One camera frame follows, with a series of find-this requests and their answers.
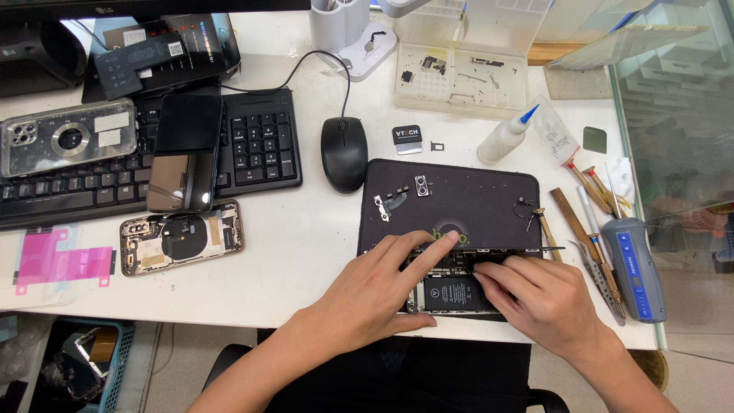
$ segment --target black computer mouse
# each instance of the black computer mouse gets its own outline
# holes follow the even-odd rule
[[[367,137],[357,118],[331,118],[321,130],[321,161],[331,186],[340,193],[358,190],[367,171]]]

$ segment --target qr code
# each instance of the qr code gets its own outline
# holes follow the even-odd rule
[[[171,57],[184,54],[184,48],[181,47],[181,42],[168,43],[168,51],[171,52]]]

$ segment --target black repair mat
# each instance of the black repair mat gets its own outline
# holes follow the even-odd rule
[[[428,186],[433,195],[418,197],[415,177],[420,175],[433,184]],[[397,199],[397,189],[405,186],[407,198],[390,210],[389,222],[383,221],[374,197],[384,202],[392,193]],[[538,181],[524,173],[373,159],[367,166],[357,255],[385,235],[419,229],[435,239],[455,229],[460,234],[457,248],[540,248],[539,220],[530,221],[528,228],[528,219],[512,211],[520,197],[530,200],[533,205],[515,207],[530,218],[539,208],[539,191]]]

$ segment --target hand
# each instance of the hand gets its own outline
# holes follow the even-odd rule
[[[403,331],[435,327],[428,314],[398,315],[408,293],[459,239],[449,232],[429,246],[402,272],[410,251],[433,240],[425,231],[388,235],[371,251],[346,265],[331,287],[312,306],[299,310],[279,330],[295,331],[326,359],[362,348]]]
[[[513,327],[568,362],[593,357],[600,345],[616,339],[597,317],[576,267],[511,256],[502,265],[483,262],[474,270],[487,299]]]

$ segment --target blue nozzle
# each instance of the blue nozzle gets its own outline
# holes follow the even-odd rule
[[[540,104],[535,105],[533,109],[530,109],[530,112],[527,112],[522,118],[520,118],[520,123],[522,123],[523,125],[528,123],[528,119],[530,119],[530,117],[533,115],[533,113],[535,112],[535,109],[537,109],[538,106],[540,106]]]

